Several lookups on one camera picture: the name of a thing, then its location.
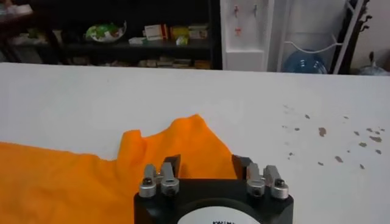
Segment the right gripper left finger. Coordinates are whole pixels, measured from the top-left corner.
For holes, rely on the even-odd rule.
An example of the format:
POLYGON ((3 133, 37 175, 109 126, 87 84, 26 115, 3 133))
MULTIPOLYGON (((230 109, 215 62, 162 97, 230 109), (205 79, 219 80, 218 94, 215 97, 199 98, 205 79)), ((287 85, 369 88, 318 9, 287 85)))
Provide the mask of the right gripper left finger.
POLYGON ((138 195, 142 198, 152 198, 159 189, 163 195, 175 197, 180 189, 179 168, 180 155, 166 157, 159 172, 153 164, 147 164, 138 195))

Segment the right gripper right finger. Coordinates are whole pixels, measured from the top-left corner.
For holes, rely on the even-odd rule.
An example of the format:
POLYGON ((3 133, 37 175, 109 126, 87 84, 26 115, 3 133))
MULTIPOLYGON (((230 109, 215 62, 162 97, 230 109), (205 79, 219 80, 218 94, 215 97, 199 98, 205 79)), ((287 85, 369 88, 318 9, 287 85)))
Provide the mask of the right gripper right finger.
POLYGON ((249 195, 260 198, 268 188, 272 198, 286 200, 289 197, 289 187, 281 178, 276 166, 267 165, 263 173, 260 173, 257 163, 248 157, 238 155, 232 156, 232 163, 238 179, 246 182, 249 195))

